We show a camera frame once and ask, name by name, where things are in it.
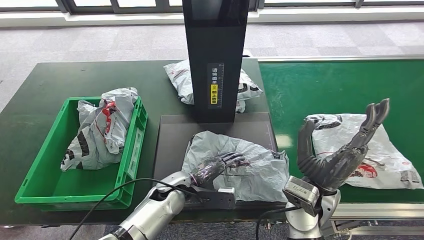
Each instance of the robotic arm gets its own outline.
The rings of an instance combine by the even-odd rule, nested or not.
[[[172,186],[195,193],[205,208],[213,205],[209,197],[214,195],[225,198],[223,209],[233,209],[236,204],[234,188],[212,191],[202,188],[213,181],[226,168],[245,165],[245,158],[240,153],[229,152],[209,159],[191,173],[175,172],[162,180]],[[186,200],[190,198],[179,190],[158,183],[116,229],[100,240],[153,240],[183,210]]]
[[[330,219],[340,202],[340,191],[348,177],[362,163],[368,152],[368,142],[389,113],[389,99],[366,107],[366,119],[359,132],[339,150],[323,159],[317,159],[312,149],[313,119],[300,128],[297,141],[297,166],[302,179],[290,176],[283,192],[289,203],[286,212],[289,239],[322,239],[320,226]]]

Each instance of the yellow label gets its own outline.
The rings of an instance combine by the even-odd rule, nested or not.
[[[218,84],[210,85],[210,104],[218,104]]]

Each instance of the white plastic bag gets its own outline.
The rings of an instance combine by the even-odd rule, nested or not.
[[[238,201],[287,202],[282,192],[289,178],[285,151],[273,152],[246,140],[203,131],[188,143],[181,170],[190,173],[205,160],[229,152],[242,153],[250,165],[227,168],[213,181],[216,190],[232,187]]]
[[[312,141],[317,158],[325,158],[349,143],[366,117],[349,113],[307,116],[315,120]],[[424,189],[417,170],[393,146],[383,125],[375,131],[368,148],[365,159],[347,179],[347,184],[372,189]]]
[[[171,63],[163,68],[165,69],[172,85],[178,92],[181,102],[190,105],[195,104],[189,60]],[[258,87],[258,85],[250,79],[243,69],[241,69],[235,111],[237,113],[243,113],[246,106],[244,101],[259,97],[262,92],[263,91]]]
[[[103,93],[99,107],[80,100],[78,135],[66,150],[60,169],[97,170],[119,163],[137,99],[137,89],[130,87]]]

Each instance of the green plastic crate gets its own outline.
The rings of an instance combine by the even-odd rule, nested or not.
[[[135,102],[120,163],[99,170],[61,171],[66,149],[80,127],[79,100],[98,106],[101,98],[70,97],[64,102],[16,194],[17,204],[32,205],[43,211],[89,210],[112,189],[136,178],[148,118],[140,97]],[[134,183],[107,197],[97,209],[128,208],[133,191]]]

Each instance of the wire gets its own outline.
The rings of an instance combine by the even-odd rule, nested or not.
[[[181,191],[181,192],[183,192],[183,193],[185,193],[185,194],[188,194],[188,195],[193,195],[193,196],[196,196],[196,197],[198,197],[198,195],[196,194],[196,193],[193,193],[193,192],[190,192],[190,191],[187,191],[187,190],[185,190],[185,189],[182,189],[182,188],[180,188],[180,187],[177,187],[177,186],[174,186],[174,185],[171,185],[171,184],[169,184],[169,183],[166,183],[166,182],[163,182],[163,181],[159,181],[159,180],[156,180],[156,179],[153,179],[153,178],[137,178],[137,179],[134,179],[134,180],[131,180],[131,181],[128,181],[128,182],[126,182],[126,183],[124,183],[124,184],[122,184],[122,185],[120,185],[120,186],[118,186],[118,187],[116,187],[116,188],[114,188],[112,191],[110,191],[108,194],[106,194],[102,199],[100,199],[92,208],[91,208],[91,210],[90,211],[88,211],[87,212],[87,214],[84,216],[84,218],[81,220],[81,222],[78,224],[78,226],[76,227],[76,229],[73,231],[73,233],[72,233],[72,235],[69,237],[69,240],[71,240],[74,236],[75,236],[75,234],[77,234],[77,232],[78,232],[78,230],[81,228],[81,226],[84,224],[84,222],[87,220],[87,218],[90,216],[90,214],[99,206],[99,204],[100,203],[102,203],[107,197],[109,197],[110,195],[112,195],[114,192],[116,192],[117,190],[119,190],[119,189],[121,189],[121,188],[123,188],[123,187],[125,187],[125,186],[127,186],[128,184],[132,184],[132,183],[135,183],[135,182],[138,182],[138,181],[152,181],[152,182],[155,182],[155,183],[159,183],[159,184],[163,184],[163,185],[165,185],[165,186],[167,186],[167,187],[170,187],[170,188],[172,188],[172,189],[174,189],[174,190],[178,190],[178,191]]]
[[[292,206],[292,207],[288,207],[288,208],[271,210],[271,211],[266,211],[266,212],[262,213],[259,216],[259,218],[257,219],[257,221],[256,221],[256,231],[255,231],[256,240],[259,240],[259,225],[261,224],[262,219],[264,219],[267,215],[269,215],[269,214],[277,214],[277,213],[284,213],[284,212],[298,210],[298,209],[301,209],[301,208],[298,207],[298,206]]]
[[[349,238],[347,240],[351,240],[352,239],[352,231],[349,230]]]

